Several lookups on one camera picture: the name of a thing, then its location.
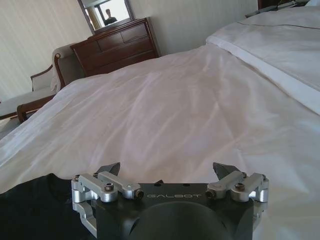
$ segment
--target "white wall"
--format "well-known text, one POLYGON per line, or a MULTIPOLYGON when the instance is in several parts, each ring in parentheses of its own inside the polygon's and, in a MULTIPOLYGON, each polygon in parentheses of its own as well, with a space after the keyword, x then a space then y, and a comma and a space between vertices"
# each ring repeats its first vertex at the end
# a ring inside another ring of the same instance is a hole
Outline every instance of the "white wall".
POLYGON ((258 9, 257 0, 130 0, 134 16, 150 17, 162 55, 205 44, 219 28, 258 9))
POLYGON ((0 101, 32 91, 54 49, 91 36, 77 0, 0 0, 0 101))

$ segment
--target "metal clamp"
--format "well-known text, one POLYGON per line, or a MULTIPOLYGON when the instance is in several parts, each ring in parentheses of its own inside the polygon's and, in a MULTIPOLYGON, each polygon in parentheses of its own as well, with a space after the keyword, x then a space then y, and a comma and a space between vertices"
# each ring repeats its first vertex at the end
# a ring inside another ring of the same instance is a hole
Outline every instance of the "metal clamp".
POLYGON ((209 199, 224 199, 226 192, 235 184, 241 183, 245 175, 240 171, 233 171, 218 182, 209 183, 207 186, 206 196, 209 199))
POLYGON ((118 192, 126 199, 141 199, 144 192, 137 183, 131 183, 107 171, 91 176, 77 175, 71 181, 72 208, 79 212, 82 224, 97 237, 97 221, 93 216, 92 206, 86 201, 100 200, 111 203, 118 199, 118 192))
POLYGON ((206 196, 209 199, 223 199, 230 191, 236 202, 253 202, 253 230, 261 221, 261 214, 268 207, 269 180, 265 175, 254 173, 250 177, 240 171, 233 171, 218 182, 209 183, 206 196))

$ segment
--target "white pillow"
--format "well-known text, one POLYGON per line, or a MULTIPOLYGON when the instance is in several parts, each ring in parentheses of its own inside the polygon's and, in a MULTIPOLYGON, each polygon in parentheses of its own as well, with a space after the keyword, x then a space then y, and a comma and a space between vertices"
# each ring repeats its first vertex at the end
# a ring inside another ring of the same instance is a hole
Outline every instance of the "white pillow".
POLYGON ((306 6, 320 6, 320 0, 311 0, 306 4, 306 6))

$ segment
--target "white bedsheet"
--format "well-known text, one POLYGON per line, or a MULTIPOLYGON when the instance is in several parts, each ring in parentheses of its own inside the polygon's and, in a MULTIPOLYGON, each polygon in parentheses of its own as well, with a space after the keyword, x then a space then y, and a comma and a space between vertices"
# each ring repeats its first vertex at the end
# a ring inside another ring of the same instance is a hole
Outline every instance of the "white bedsheet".
POLYGON ((0 141, 0 192, 114 162, 136 182, 208 183, 215 161, 270 179, 255 239, 318 239, 320 116, 300 101, 215 44, 80 79, 0 141))
POLYGON ((320 7, 255 15, 207 38, 320 114, 320 7))

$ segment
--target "mirror frame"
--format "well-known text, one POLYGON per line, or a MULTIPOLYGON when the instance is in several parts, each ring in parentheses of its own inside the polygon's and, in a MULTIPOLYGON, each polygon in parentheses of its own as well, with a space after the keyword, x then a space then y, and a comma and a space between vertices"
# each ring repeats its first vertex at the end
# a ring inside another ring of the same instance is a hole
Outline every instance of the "mirror frame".
POLYGON ((102 32, 105 32, 105 31, 109 30, 109 29, 115 28, 117 26, 120 26, 122 24, 125 24, 125 23, 128 23, 128 22, 131 22, 131 21, 135 20, 134 14, 132 12, 132 9, 131 9, 130 3, 129 3, 129 0, 124 0, 126 9, 128 11, 128 14, 129 14, 129 18, 121 20, 121 21, 118 21, 118 22, 116 22, 116 23, 114 23, 114 24, 112 24, 110 26, 104 26, 102 28, 99 28, 99 29, 95 30, 94 27, 90 24, 90 19, 89 19, 88 15, 86 14, 86 10, 85 10, 84 4, 82 3, 82 0, 78 0, 78 3, 80 5, 80 8, 81 8, 82 13, 84 15, 84 18, 85 18, 86 23, 88 24, 88 26, 90 28, 90 31, 91 31, 92 35, 100 34, 102 32))

